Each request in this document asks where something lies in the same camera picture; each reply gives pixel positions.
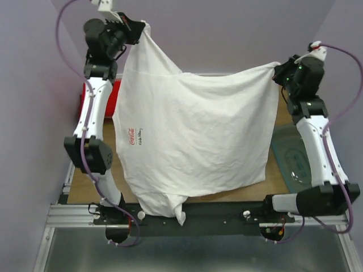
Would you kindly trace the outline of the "white t shirt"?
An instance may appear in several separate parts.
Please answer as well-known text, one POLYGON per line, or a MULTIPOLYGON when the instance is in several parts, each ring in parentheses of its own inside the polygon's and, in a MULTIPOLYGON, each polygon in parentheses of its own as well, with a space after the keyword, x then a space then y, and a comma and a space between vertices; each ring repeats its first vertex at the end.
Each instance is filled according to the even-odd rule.
POLYGON ((113 115, 116 152, 144 214, 183 224, 187 199, 265 180, 276 66, 218 77, 186 73, 144 28, 126 59, 113 115))

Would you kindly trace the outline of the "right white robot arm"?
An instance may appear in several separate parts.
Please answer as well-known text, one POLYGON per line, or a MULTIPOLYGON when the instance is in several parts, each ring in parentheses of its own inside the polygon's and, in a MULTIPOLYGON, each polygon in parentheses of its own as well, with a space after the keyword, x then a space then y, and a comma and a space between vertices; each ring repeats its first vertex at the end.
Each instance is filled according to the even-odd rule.
POLYGON ((298 193, 265 197, 261 216, 274 222, 281 213, 337 216, 351 208, 360 195, 349 182, 327 129, 328 112, 317 91, 324 76, 324 58, 294 55, 275 67, 273 81, 286 90, 286 106, 303 143, 311 169, 311 187, 298 193))

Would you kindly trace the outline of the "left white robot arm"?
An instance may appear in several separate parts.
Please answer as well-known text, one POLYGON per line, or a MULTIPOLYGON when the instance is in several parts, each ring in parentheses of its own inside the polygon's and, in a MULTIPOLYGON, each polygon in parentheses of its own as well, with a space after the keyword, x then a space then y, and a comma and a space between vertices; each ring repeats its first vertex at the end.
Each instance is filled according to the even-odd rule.
POLYGON ((90 19, 83 26, 88 46, 81 76, 85 93, 78 125, 73 135, 64 139, 64 147, 74 166, 94 184, 106 217, 119 224, 130 218, 130 213, 111 173, 113 152, 103 141, 103 123, 116 80, 117 60, 127 45, 139 43, 145 23, 131 20, 123 12, 116 15, 117 20, 90 19))

